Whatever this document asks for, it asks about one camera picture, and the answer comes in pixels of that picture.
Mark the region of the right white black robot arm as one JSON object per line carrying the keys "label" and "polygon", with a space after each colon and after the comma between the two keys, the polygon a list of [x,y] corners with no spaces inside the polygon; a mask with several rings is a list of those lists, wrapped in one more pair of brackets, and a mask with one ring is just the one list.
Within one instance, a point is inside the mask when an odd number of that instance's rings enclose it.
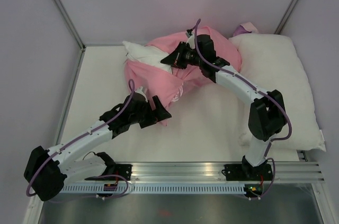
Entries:
{"label": "right white black robot arm", "polygon": [[161,60],[177,69],[188,65],[199,67],[203,76],[231,90],[249,106],[248,128],[252,134],[250,147],[242,159],[242,175],[249,180],[259,176],[267,163],[272,137],[290,124],[278,90],[268,92],[243,77],[227,60],[218,57],[209,35],[187,33],[187,41]]}

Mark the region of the pink pillowcase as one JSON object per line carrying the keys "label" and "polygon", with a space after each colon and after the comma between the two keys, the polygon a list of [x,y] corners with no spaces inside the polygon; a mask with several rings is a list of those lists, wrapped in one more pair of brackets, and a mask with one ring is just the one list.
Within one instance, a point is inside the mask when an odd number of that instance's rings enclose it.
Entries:
{"label": "pink pillowcase", "polygon": [[[146,46],[156,47],[164,52],[171,53],[180,42],[186,42],[185,32],[178,32],[156,38]],[[188,65],[186,69],[172,68],[172,73],[162,69],[131,61],[127,58],[124,64],[126,80],[132,79],[136,88],[147,88],[147,98],[157,95],[166,110],[179,98],[196,87],[210,84],[211,80],[204,77],[196,66]]]}

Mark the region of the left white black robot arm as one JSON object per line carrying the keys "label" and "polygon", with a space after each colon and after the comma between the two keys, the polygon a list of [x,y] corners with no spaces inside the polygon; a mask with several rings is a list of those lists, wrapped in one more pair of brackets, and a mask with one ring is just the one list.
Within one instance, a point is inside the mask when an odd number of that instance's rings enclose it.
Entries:
{"label": "left white black robot arm", "polygon": [[143,129],[171,118],[158,96],[152,99],[154,107],[145,94],[133,92],[70,141],[48,149],[42,146],[33,149],[24,171],[28,182],[27,196],[37,195],[40,200],[49,201],[66,185],[77,181],[126,181],[127,178],[116,171],[116,163],[107,153],[99,152],[83,160],[80,157],[127,132],[131,125],[138,124]]}

